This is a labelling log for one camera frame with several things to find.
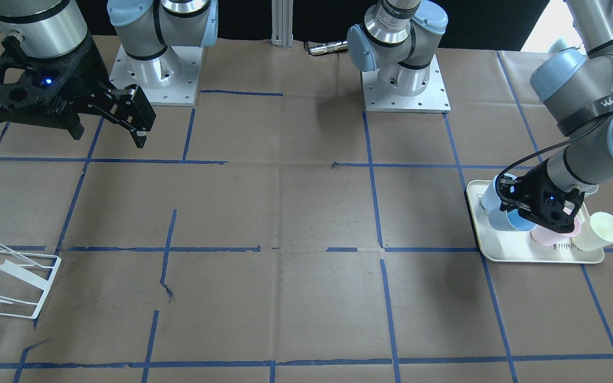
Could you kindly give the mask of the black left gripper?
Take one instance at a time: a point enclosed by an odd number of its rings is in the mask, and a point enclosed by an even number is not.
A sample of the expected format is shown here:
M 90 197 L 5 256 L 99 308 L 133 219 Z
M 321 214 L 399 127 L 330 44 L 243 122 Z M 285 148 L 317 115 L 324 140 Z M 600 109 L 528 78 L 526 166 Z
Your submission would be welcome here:
M 518 215 L 559 234 L 576 229 L 576 217 L 585 193 L 578 187 L 565 191 L 557 187 L 547 172 L 548 161 L 540 163 L 525 176 L 497 176 L 497 196 L 501 211 L 516 210 Z

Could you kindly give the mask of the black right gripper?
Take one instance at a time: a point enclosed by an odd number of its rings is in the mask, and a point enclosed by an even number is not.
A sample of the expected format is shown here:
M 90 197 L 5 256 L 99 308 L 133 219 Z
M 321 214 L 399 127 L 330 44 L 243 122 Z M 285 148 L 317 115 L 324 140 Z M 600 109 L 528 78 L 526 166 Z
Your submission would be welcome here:
M 2 45 L 0 119 L 65 129 L 80 140 L 85 129 L 79 114 L 99 115 L 127 129 L 137 148 L 144 147 L 156 113 L 139 85 L 112 85 L 91 34 L 49 59 L 24 53 L 18 37 L 7 36 Z

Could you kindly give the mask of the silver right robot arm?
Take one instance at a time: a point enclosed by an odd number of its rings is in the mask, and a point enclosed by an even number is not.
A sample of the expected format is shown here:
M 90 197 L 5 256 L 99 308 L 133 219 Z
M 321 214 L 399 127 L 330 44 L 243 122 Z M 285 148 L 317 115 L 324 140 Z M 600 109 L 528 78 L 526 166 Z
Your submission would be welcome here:
M 97 115 L 142 148 L 155 105 L 194 104 L 218 14 L 217 1 L 0 1 L 0 122 L 79 140 L 80 115 Z

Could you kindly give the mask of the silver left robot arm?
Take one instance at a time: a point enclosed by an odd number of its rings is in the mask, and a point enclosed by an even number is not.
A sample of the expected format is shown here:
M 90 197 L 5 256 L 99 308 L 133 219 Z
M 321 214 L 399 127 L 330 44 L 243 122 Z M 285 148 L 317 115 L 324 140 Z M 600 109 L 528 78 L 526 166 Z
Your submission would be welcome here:
M 613 178 L 613 1 L 567 5 L 586 52 L 561 51 L 530 78 L 567 140 L 524 176 L 506 168 L 491 185 L 507 217 L 560 234 L 574 230 L 586 192 Z M 350 56 L 361 72 L 377 71 L 394 94 L 418 95 L 447 26 L 436 3 L 379 1 L 348 30 Z

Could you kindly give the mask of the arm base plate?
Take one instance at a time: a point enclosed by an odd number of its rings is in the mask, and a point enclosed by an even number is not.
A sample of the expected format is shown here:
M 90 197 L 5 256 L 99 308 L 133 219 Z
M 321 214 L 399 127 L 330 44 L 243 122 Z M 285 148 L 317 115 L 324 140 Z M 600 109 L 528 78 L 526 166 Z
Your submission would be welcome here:
M 411 70 L 399 64 L 361 73 L 368 112 L 444 113 L 452 107 L 436 56 L 428 67 Z
M 120 46 L 110 73 L 112 84 L 123 89 L 137 84 L 153 106 L 195 106 L 204 48 L 170 47 L 158 58 L 140 61 Z

